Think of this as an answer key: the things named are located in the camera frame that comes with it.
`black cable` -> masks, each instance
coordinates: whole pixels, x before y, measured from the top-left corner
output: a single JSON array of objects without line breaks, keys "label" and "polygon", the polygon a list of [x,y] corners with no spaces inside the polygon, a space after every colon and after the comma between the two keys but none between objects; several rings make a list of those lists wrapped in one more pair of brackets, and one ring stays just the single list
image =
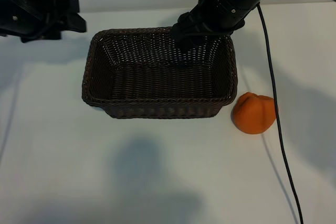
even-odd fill
[{"label": "black cable", "polygon": [[270,48],[269,48],[269,40],[268,40],[268,34],[267,34],[267,29],[266,29],[266,23],[265,23],[264,16],[262,14],[261,7],[260,7],[259,3],[257,4],[257,8],[258,8],[258,12],[259,12],[259,15],[260,15],[261,23],[263,24],[262,28],[264,29],[264,33],[265,33],[268,66],[269,66],[269,72],[271,74],[271,80],[272,80],[274,106],[275,106],[275,115],[277,117],[277,125],[278,125],[278,132],[279,132],[281,152],[282,152],[282,156],[284,158],[283,162],[285,163],[286,171],[287,171],[289,182],[290,182],[290,187],[292,188],[292,191],[293,191],[293,194],[294,194],[294,197],[295,197],[295,202],[296,202],[296,205],[298,207],[299,216],[300,216],[300,224],[303,224],[303,217],[302,217],[302,212],[301,212],[299,198],[298,198],[298,195],[297,195],[295,187],[294,187],[292,175],[290,173],[289,165],[288,165],[287,158],[286,158],[285,148],[283,146],[281,125],[280,125],[280,117],[279,117],[279,111],[278,111],[277,89],[275,87],[275,78],[274,78],[274,72],[273,72],[273,66],[272,66],[271,52],[270,52]]}]

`orange fruit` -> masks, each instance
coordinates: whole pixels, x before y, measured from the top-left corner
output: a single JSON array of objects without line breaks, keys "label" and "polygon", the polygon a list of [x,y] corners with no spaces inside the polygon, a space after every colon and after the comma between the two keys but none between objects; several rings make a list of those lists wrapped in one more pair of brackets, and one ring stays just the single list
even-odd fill
[{"label": "orange fruit", "polygon": [[274,99],[250,92],[243,94],[233,109],[233,120],[238,129],[247,134],[266,131],[276,119]]}]

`white table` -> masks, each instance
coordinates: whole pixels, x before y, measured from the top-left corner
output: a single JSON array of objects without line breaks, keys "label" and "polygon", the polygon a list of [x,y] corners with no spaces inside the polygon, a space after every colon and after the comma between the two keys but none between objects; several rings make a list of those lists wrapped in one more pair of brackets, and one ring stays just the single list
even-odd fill
[{"label": "white table", "polygon": [[[262,8],[305,223],[334,223],[336,5]],[[86,34],[0,40],[0,223],[295,223],[275,124],[244,134],[230,120],[234,104],[211,119],[117,120],[82,101],[95,33],[168,26],[183,11],[83,14]],[[237,97],[272,96],[256,10],[233,40]]]}]

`brown woven basket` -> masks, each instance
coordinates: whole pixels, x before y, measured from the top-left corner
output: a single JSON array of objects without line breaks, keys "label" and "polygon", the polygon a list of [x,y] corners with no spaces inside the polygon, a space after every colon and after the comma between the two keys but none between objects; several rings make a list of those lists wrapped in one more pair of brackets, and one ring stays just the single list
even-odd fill
[{"label": "brown woven basket", "polygon": [[182,54],[168,28],[112,29],[92,39],[82,98],[111,117],[209,118],[237,94],[229,36]]}]

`basket rim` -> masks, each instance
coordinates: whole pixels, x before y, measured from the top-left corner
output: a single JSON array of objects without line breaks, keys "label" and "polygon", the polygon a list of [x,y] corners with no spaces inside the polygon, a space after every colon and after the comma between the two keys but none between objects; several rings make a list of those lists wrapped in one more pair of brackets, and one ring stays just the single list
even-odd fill
[{"label": "basket rim", "polygon": [[[171,27],[153,27],[153,28],[117,28],[117,29],[108,29],[98,32],[92,39],[87,62],[85,65],[85,72],[82,81],[82,99],[90,106],[96,107],[110,107],[110,106],[137,106],[141,105],[153,105],[153,104],[160,104],[160,105],[168,105],[168,104],[179,104],[179,105],[218,105],[218,106],[225,106],[232,103],[237,94],[237,87],[233,85],[231,90],[229,90],[228,94],[224,97],[220,98],[132,98],[132,99],[101,99],[95,98],[90,92],[90,87],[86,85],[89,82],[89,77],[91,76],[92,68],[90,67],[94,60],[95,49],[97,47],[98,40],[102,39],[106,35],[113,35],[113,34],[163,34],[169,33]],[[230,35],[223,36],[231,40]],[[235,51],[233,47],[233,58],[235,60]],[[233,69],[232,81],[237,79],[237,70]]]}]

